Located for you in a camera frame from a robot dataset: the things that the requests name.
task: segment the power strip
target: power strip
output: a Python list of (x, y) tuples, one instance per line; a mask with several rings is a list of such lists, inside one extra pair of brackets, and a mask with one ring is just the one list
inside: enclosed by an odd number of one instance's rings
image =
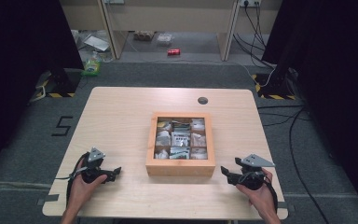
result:
[(261, 5), (261, 0), (241, 0), (241, 7), (245, 7), (245, 1), (248, 1), (248, 7), (260, 7)]

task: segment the red object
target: red object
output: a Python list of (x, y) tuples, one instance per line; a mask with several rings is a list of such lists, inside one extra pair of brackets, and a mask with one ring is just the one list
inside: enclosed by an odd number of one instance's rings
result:
[(168, 55), (180, 55), (180, 49), (169, 49), (167, 52)]

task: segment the hand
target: hand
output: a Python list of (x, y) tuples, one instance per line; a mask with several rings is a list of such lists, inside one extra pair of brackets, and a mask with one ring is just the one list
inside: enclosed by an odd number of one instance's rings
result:
[[(264, 174), (266, 174), (266, 181), (272, 181), (272, 173), (262, 168)], [(237, 189), (246, 194), (249, 198), (249, 204), (254, 205), (257, 209), (258, 214), (267, 222), (267, 223), (281, 223), (278, 216), (275, 213), (274, 202), (272, 199), (272, 194), (269, 191), (269, 188), (266, 184), (263, 184), (260, 189), (251, 190), (246, 188), (244, 185), (238, 184)]]
[[(83, 160), (80, 161), (77, 169), (81, 168), (81, 164), (83, 164)], [(81, 175), (77, 175), (72, 183), (68, 206), (62, 215), (61, 223), (73, 223), (82, 206), (91, 198), (92, 192), (102, 184), (106, 178), (107, 175), (100, 175), (92, 183), (88, 184), (83, 181)]]

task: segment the tabletop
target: tabletop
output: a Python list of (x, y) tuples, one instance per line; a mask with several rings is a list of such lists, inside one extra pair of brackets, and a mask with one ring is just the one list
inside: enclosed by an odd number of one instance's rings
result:
[[(208, 99), (206, 105), (198, 99)], [(154, 112), (209, 113), (216, 167), (207, 176), (149, 176), (145, 168)], [(115, 182), (98, 187), (79, 212), (81, 217), (261, 219), (247, 197), (227, 183), (220, 166), (232, 173), (241, 168), (234, 158), (256, 154), (272, 161), (266, 136), (248, 90), (97, 87), (89, 96), (57, 177), (72, 173), (79, 157), (97, 147), (106, 157), (104, 170), (122, 167)], [(272, 185), (284, 202), (275, 168)], [(54, 180), (45, 202), (46, 216), (61, 216), (66, 204), (65, 180)], [(279, 208), (285, 219), (287, 209)]]

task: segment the gray carpet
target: gray carpet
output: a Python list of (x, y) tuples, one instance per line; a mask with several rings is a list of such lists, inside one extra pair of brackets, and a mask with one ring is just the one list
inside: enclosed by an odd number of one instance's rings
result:
[[(248, 67), (251, 74), (269, 70)], [(96, 86), (228, 88), (249, 89), (260, 107), (260, 118), (280, 177), (290, 215), (283, 223), (324, 223), (315, 204), (301, 184), (289, 147), (293, 119), (283, 124), (299, 107), (262, 106), (303, 105), (302, 100), (258, 98), (246, 70), (238, 65), (200, 65), (188, 63), (104, 63), (97, 77), (83, 78), (73, 98), (45, 98), (29, 105), (10, 144), (0, 154), (0, 223), (58, 223), (58, 217), (42, 214), (40, 199), (49, 186), (74, 133), (92, 88)], [(65, 133), (56, 128), (71, 126)], [(305, 108), (292, 130), (296, 165), (317, 204), (330, 223), (358, 223), (358, 196), (342, 168), (329, 157), (315, 122)], [(81, 218), (79, 223), (112, 223), (112, 219)], [(250, 221), (240, 223), (263, 223)]]

